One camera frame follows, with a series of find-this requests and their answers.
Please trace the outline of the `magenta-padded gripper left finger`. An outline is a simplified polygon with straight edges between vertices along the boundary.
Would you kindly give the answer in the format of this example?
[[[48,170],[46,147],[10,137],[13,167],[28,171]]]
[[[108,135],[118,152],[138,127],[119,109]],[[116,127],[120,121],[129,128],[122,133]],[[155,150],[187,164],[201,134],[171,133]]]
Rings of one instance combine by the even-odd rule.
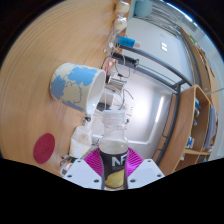
[[[100,150],[96,148],[84,159],[76,159],[63,178],[83,188],[103,190],[104,166]]]

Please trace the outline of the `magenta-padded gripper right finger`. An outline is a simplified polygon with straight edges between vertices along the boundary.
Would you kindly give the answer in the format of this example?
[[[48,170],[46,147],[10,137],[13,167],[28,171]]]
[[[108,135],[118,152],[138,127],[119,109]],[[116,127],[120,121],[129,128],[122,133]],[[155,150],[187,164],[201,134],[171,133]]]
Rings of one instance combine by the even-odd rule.
[[[133,149],[128,149],[126,158],[126,188],[136,189],[164,177],[152,159],[144,159]]]

